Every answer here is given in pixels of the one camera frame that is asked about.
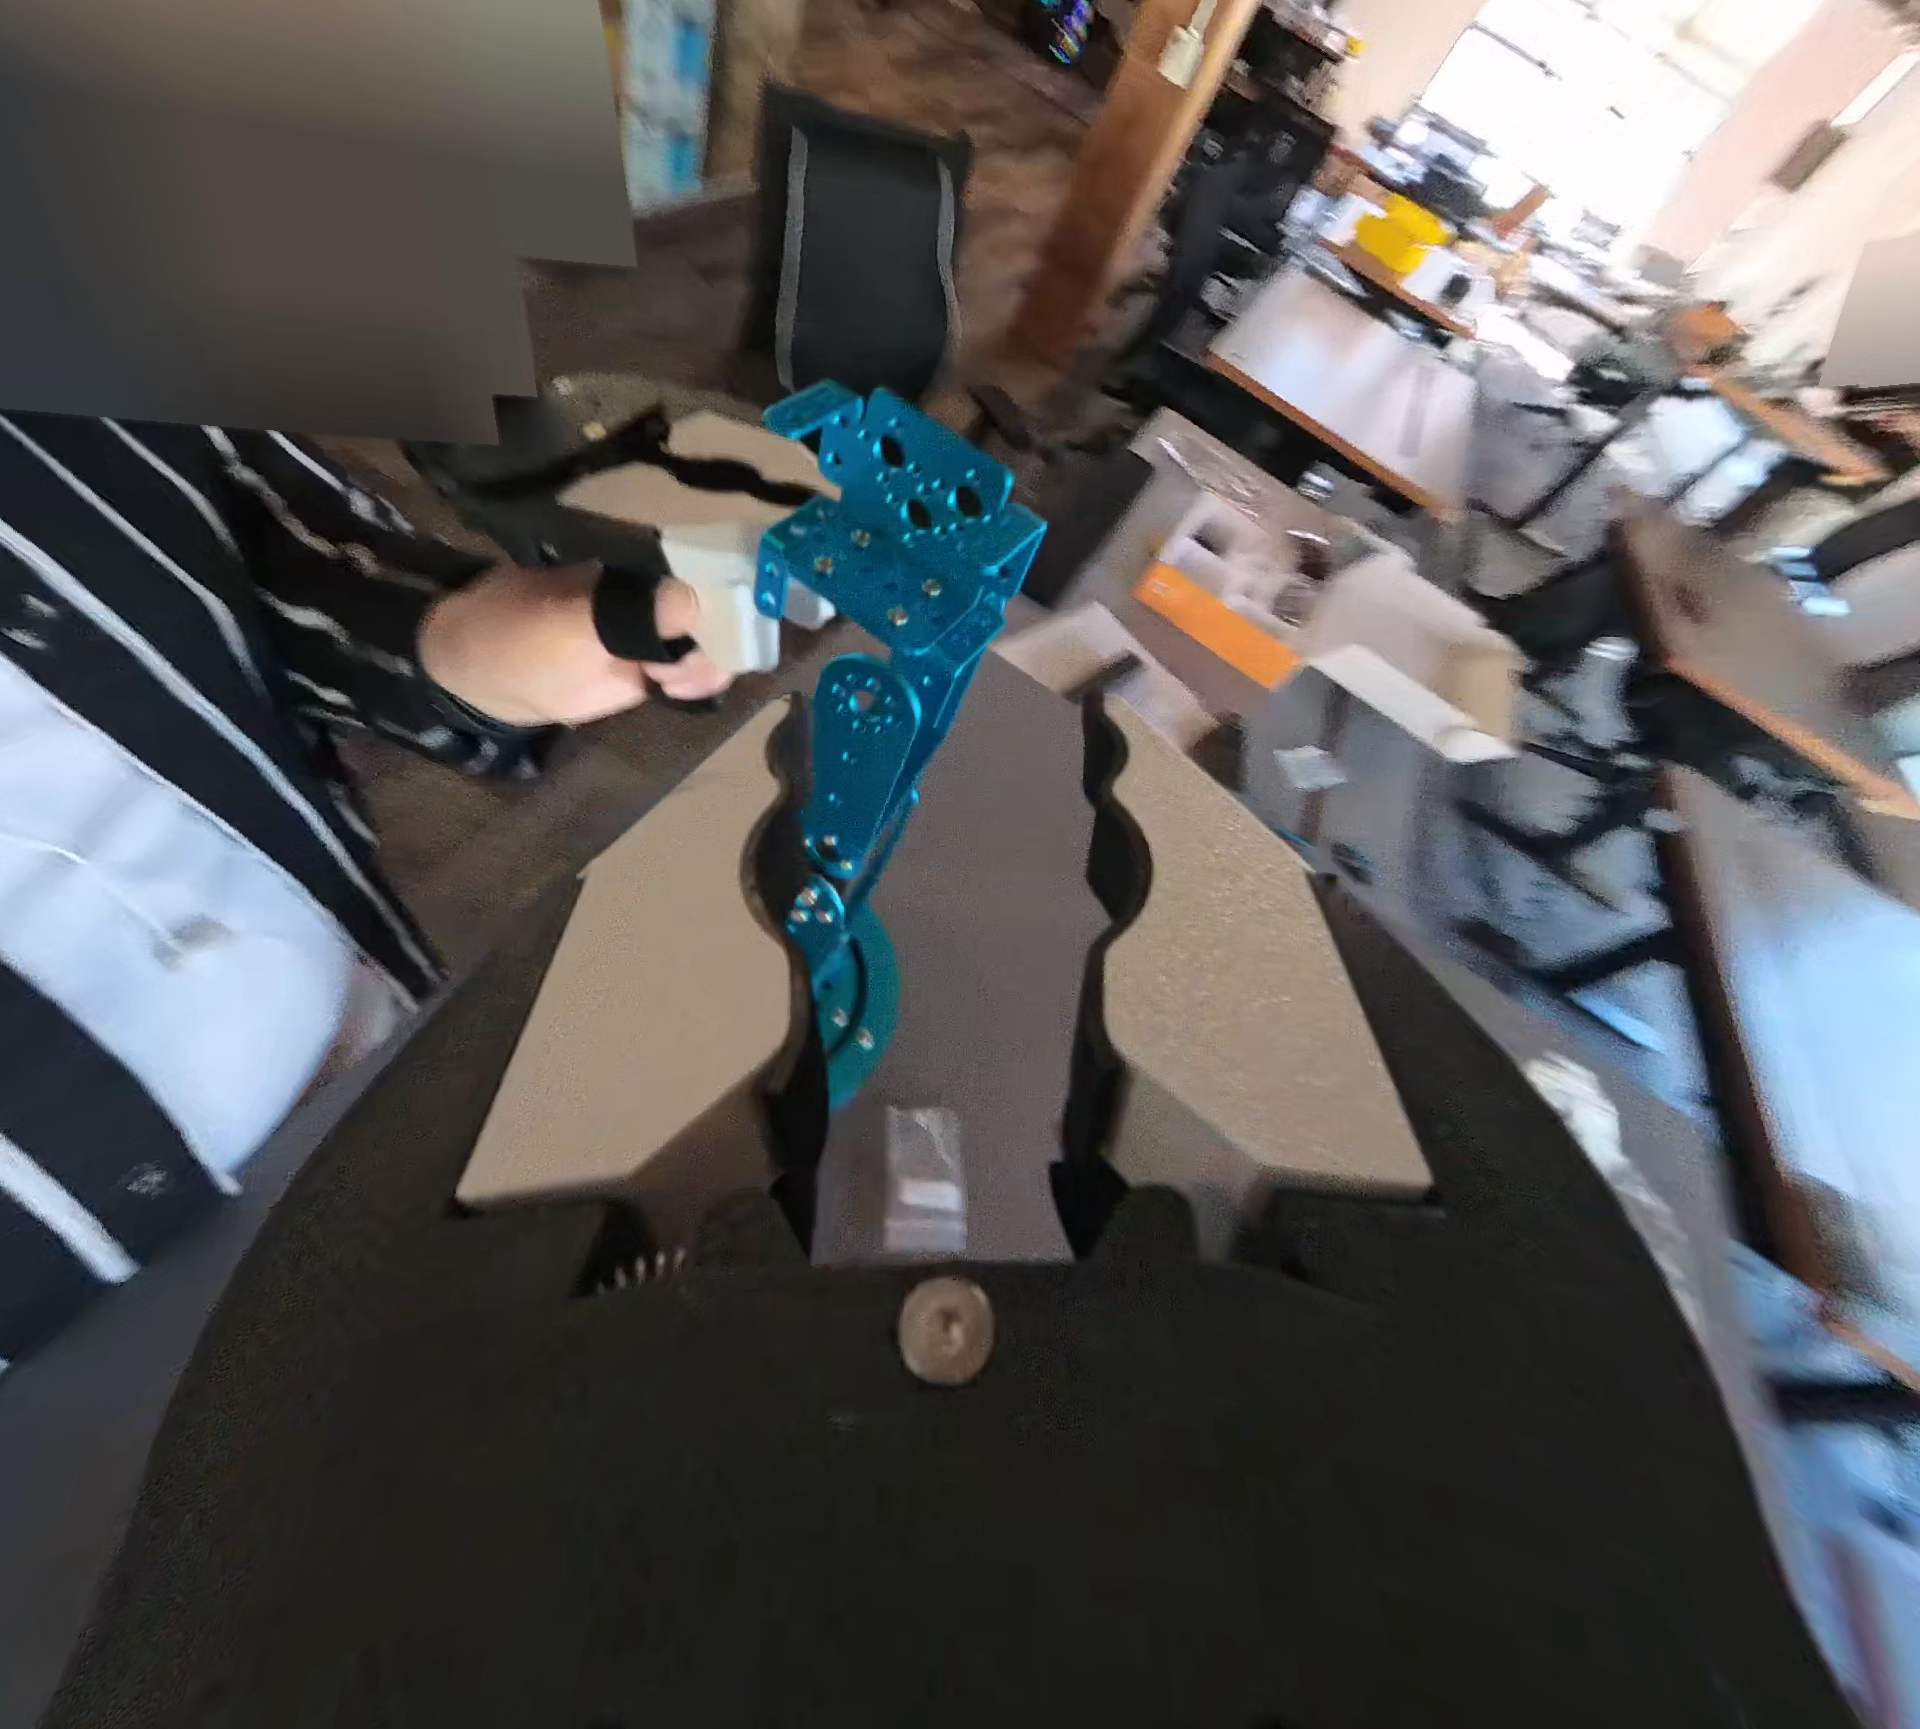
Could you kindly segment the clear plastic parts bag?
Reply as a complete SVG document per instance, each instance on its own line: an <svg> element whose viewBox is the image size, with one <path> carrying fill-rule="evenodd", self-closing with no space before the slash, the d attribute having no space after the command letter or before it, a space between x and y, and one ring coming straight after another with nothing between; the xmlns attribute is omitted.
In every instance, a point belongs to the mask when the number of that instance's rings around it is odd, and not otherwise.
<svg viewBox="0 0 1920 1729"><path fill-rule="evenodd" d="M953 1256L968 1247L964 1129L946 1106L887 1106L879 1250L889 1259Z"/></svg>

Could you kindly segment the white cardboard box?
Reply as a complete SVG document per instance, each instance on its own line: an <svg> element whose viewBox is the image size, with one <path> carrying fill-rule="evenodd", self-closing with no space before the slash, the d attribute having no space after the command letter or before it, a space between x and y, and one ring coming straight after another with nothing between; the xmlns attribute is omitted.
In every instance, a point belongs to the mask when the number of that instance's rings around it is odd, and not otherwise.
<svg viewBox="0 0 1920 1729"><path fill-rule="evenodd" d="M1394 555L1349 565L1318 591L1302 660L1431 757L1519 755L1523 653Z"/></svg>

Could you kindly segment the orange white box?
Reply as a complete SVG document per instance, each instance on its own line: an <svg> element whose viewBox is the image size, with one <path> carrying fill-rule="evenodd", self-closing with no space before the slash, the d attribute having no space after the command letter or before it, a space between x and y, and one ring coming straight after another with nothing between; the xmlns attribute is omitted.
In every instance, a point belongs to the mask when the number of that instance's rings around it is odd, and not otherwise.
<svg viewBox="0 0 1920 1729"><path fill-rule="evenodd" d="M1304 658L1280 635L1172 565L1147 565L1132 598L1263 690L1284 687L1304 667Z"/></svg>

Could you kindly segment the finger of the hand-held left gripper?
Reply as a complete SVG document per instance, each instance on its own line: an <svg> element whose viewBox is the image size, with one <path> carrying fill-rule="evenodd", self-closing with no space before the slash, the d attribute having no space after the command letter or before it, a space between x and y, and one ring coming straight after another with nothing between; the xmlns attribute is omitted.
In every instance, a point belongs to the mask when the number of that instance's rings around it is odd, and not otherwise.
<svg viewBox="0 0 1920 1729"><path fill-rule="evenodd" d="M685 488L748 497L764 507L842 494L802 443L708 408L668 422L660 469Z"/></svg>
<svg viewBox="0 0 1920 1729"><path fill-rule="evenodd" d="M817 483L758 476L749 488L689 487L674 471L627 467L566 487L557 503L576 515L649 526L664 538L755 540L769 525L822 497Z"/></svg>

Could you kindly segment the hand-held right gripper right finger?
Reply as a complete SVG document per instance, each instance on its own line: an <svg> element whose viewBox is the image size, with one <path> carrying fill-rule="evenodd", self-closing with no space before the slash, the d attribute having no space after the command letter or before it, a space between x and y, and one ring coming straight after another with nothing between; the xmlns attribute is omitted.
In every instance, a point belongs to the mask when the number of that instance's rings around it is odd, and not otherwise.
<svg viewBox="0 0 1920 1729"><path fill-rule="evenodd" d="M1081 968L1055 1198L1427 1198L1314 879L1132 706L1079 704Z"/></svg>

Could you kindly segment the person's left forearm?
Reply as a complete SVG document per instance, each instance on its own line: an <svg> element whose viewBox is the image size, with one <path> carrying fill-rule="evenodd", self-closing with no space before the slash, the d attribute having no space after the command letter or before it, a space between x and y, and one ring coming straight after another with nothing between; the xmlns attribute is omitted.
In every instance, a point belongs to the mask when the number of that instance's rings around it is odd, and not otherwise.
<svg viewBox="0 0 1920 1729"><path fill-rule="evenodd" d="M229 533L302 711L460 775L530 780L561 746L442 688L420 660L426 615L492 571L414 529L321 450L277 430L202 429Z"/></svg>

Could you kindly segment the white desk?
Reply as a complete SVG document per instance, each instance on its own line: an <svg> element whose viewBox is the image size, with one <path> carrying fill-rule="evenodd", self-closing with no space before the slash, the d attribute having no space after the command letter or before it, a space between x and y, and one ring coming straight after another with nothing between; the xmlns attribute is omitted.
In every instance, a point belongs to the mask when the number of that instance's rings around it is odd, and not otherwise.
<svg viewBox="0 0 1920 1729"><path fill-rule="evenodd" d="M1466 512L1473 377L1318 277L1273 272L1202 363L1419 512Z"/></svg>

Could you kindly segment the blue toy robot arm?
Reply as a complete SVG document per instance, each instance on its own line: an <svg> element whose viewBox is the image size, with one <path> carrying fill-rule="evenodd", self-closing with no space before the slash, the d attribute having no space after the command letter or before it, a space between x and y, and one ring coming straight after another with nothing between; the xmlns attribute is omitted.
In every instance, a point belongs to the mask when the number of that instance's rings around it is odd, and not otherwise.
<svg viewBox="0 0 1920 1729"><path fill-rule="evenodd" d="M924 653L840 656L805 706L802 873L779 927L805 968L829 1113L866 1091L898 1031L899 960L875 893L995 630L977 611Z"/></svg>

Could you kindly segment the wooden pillar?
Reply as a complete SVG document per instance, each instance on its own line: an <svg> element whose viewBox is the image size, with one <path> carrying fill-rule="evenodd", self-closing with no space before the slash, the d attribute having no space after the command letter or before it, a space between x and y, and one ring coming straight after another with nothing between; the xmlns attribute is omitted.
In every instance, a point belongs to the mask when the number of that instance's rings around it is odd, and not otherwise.
<svg viewBox="0 0 1920 1729"><path fill-rule="evenodd" d="M1067 366L1117 284L1262 0L1144 0L1006 341Z"/></svg>

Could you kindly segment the person's left hand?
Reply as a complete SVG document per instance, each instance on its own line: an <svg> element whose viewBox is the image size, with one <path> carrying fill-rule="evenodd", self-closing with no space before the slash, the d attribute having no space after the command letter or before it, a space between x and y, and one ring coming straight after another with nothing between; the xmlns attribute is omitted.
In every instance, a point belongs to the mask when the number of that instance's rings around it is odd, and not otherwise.
<svg viewBox="0 0 1920 1729"><path fill-rule="evenodd" d="M579 729L647 700L708 703L734 683L701 649L631 660L599 639L599 565L493 567L422 618L416 654L448 697L514 727Z"/></svg>

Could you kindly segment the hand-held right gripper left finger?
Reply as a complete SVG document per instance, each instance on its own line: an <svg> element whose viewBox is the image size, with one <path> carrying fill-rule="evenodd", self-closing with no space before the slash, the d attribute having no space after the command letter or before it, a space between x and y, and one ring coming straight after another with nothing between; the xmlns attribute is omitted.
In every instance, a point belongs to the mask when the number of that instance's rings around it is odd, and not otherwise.
<svg viewBox="0 0 1920 1729"><path fill-rule="evenodd" d="M758 895L804 700L786 695L587 862L454 1189L463 1208L772 1190L804 1056L799 956Z"/></svg>

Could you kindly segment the black office chair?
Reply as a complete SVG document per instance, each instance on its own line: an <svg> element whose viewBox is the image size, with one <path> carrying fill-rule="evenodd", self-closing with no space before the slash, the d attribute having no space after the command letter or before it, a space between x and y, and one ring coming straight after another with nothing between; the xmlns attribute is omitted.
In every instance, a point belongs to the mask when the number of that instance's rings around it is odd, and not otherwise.
<svg viewBox="0 0 1920 1729"><path fill-rule="evenodd" d="M745 303L728 366L758 407L819 380L920 403L962 332L969 134L764 85Z"/></svg>

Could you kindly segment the yellow box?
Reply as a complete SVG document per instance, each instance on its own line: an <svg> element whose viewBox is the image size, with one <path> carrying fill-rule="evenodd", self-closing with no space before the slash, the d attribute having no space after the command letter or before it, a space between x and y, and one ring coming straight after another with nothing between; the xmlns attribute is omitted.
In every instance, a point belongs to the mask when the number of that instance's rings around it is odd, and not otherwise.
<svg viewBox="0 0 1920 1729"><path fill-rule="evenodd" d="M1403 194L1387 194L1355 223L1351 245L1389 277L1409 277L1456 241L1457 227Z"/></svg>

